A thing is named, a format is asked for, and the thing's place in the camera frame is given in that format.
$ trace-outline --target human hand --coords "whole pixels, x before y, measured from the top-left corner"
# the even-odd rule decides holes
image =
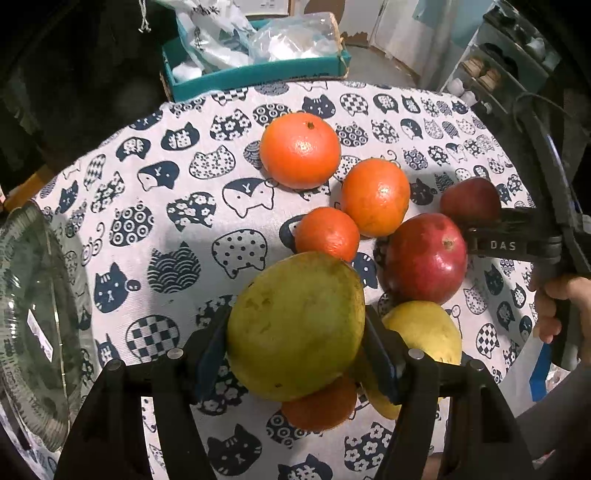
[[[581,361],[591,364],[591,280],[576,275],[562,275],[537,288],[534,303],[538,321],[533,333],[544,343],[552,342],[562,330],[562,324],[556,318],[555,300],[570,300],[579,309],[583,335],[579,357]]]

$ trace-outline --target table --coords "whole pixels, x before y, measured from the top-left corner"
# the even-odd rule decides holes
[[[294,192],[265,177],[258,144],[273,118],[300,110],[334,127],[342,161],[326,184]],[[490,178],[504,206],[532,204],[502,148],[462,101],[361,82],[274,83],[165,104],[61,172],[35,201],[62,245],[81,338],[92,334],[85,391],[111,358],[147,362],[204,328],[261,270],[293,253],[303,214],[338,207],[342,180],[368,157],[405,171],[407,218],[437,211],[446,187],[474,175]],[[389,306],[378,282],[384,246],[362,240],[353,262],[366,303],[380,313]],[[530,275],[524,262],[470,258],[462,287],[444,305],[462,334],[463,360],[482,360],[498,382],[536,321]],[[143,405],[154,478],[165,479],[150,399]],[[442,401],[436,452],[448,408]],[[227,364],[211,399],[193,412],[220,478],[369,479],[395,424],[360,396],[338,428],[297,430],[280,404],[249,395]],[[0,420],[6,424],[3,413]],[[57,457],[38,445],[28,460],[51,478]]]

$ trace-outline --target floor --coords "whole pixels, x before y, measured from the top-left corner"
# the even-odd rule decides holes
[[[347,47],[351,54],[349,80],[384,83],[396,87],[415,87],[411,75],[396,60],[362,47]]]

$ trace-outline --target tangerine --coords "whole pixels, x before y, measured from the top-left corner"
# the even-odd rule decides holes
[[[281,411],[297,429],[322,432],[347,420],[356,403],[355,382],[348,375],[342,375],[321,390],[283,402]]]
[[[319,207],[308,213],[295,229],[295,250],[318,251],[352,262],[359,246],[359,229],[346,213]]]
[[[357,163],[345,177],[341,208],[357,224],[361,235],[393,233],[404,220],[410,185],[404,172],[383,158]]]
[[[339,167],[339,137],[328,123],[311,113],[288,113],[265,129],[259,154],[269,175],[282,185],[313,189]]]

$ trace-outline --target yellow fruit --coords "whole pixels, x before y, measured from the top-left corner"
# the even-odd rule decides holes
[[[293,255],[238,296],[228,321],[230,367],[262,398],[304,397],[351,366],[364,322],[355,270],[322,252]]]
[[[437,362],[460,364],[460,332],[438,304],[430,301],[408,301],[386,314],[382,322],[386,328],[398,332],[409,348],[420,348]],[[379,391],[378,380],[363,350],[359,351],[355,362],[355,376],[378,413],[387,419],[396,420],[400,406],[390,403]]]

